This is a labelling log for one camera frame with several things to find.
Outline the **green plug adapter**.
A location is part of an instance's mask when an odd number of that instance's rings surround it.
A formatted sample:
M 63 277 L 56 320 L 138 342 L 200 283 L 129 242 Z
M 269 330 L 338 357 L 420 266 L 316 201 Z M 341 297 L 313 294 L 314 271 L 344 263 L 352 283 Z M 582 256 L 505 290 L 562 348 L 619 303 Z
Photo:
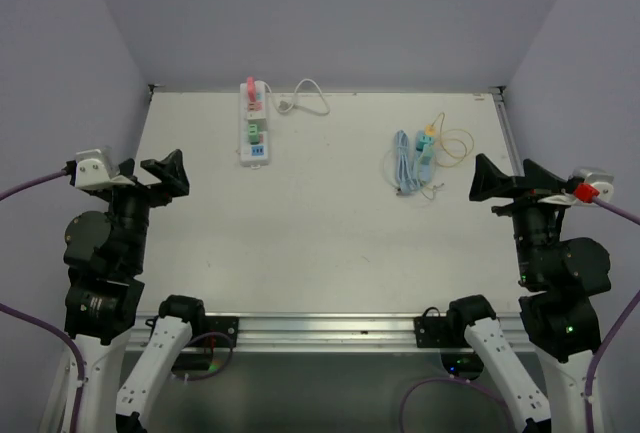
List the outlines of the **green plug adapter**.
M 250 123 L 248 125 L 247 135 L 251 145 L 259 145 L 264 141 L 262 130 L 257 124 Z

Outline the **brown beige plug adapter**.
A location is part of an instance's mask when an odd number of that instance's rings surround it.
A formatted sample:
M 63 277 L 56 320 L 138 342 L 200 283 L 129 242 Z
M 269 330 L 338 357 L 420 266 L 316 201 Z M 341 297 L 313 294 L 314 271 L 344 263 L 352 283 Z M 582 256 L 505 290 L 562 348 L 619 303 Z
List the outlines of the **brown beige plug adapter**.
M 263 103 L 260 101 L 249 102 L 247 104 L 247 114 L 249 117 L 260 117 L 265 114 Z

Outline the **teal plug with cable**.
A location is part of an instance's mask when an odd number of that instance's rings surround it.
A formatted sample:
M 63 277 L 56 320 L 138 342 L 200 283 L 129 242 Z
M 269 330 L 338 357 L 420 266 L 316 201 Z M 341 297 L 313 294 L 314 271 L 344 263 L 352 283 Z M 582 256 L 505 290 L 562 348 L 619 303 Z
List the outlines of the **teal plug with cable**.
M 433 185 L 435 168 L 437 166 L 435 154 L 435 137 L 423 131 L 416 135 L 413 159 L 413 177 L 418 185 L 418 191 L 429 201 L 434 201 L 442 184 Z

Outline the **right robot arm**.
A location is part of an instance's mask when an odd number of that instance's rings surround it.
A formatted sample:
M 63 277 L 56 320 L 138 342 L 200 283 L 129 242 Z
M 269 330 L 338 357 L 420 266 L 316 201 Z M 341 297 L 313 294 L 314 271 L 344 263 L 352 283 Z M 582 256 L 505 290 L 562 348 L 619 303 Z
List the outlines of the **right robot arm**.
M 585 237 L 563 239 L 568 208 L 590 196 L 609 200 L 613 175 L 580 167 L 562 179 L 532 160 L 508 176 L 484 154 L 475 160 L 472 202 L 504 198 L 492 212 L 512 221 L 520 318 L 535 348 L 546 384 L 541 392 L 504 338 L 488 300 L 454 300 L 446 315 L 451 342 L 469 345 L 482 360 L 520 432 L 602 432 L 605 429 L 592 361 L 602 345 L 591 297 L 611 288 L 608 251 Z

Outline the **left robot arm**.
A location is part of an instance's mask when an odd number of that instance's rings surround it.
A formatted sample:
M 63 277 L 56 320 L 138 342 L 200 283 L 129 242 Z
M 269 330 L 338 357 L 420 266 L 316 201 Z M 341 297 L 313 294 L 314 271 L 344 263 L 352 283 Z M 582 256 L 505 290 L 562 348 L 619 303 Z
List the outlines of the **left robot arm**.
M 105 149 L 78 153 L 66 166 L 73 187 L 105 201 L 104 212 L 87 211 L 64 233 L 63 261 L 70 287 L 64 331 L 71 341 L 72 409 L 65 432 L 145 432 L 161 387 L 186 346 L 208 332 L 201 300 L 171 295 L 160 306 L 150 338 L 126 380 L 120 378 L 144 290 L 143 272 L 150 212 L 186 197 L 190 183 L 183 153 L 141 162 L 155 183 L 134 174 L 135 162 L 113 165 Z

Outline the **white power strip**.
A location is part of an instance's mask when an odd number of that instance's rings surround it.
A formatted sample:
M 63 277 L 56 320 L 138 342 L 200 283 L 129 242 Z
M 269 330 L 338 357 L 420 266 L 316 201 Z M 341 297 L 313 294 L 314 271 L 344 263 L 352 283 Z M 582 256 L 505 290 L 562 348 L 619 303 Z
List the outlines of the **white power strip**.
M 239 163 L 260 168 L 271 163 L 273 154 L 269 127 L 266 83 L 248 77 L 239 88 Z

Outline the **pink plug adapter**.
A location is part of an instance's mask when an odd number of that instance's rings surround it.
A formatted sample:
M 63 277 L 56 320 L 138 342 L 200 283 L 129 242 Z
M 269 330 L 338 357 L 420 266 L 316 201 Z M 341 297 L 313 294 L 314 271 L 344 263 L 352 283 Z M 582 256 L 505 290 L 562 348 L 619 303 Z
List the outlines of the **pink plug adapter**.
M 248 77 L 246 81 L 247 98 L 249 103 L 255 103 L 257 101 L 257 90 L 255 79 Z

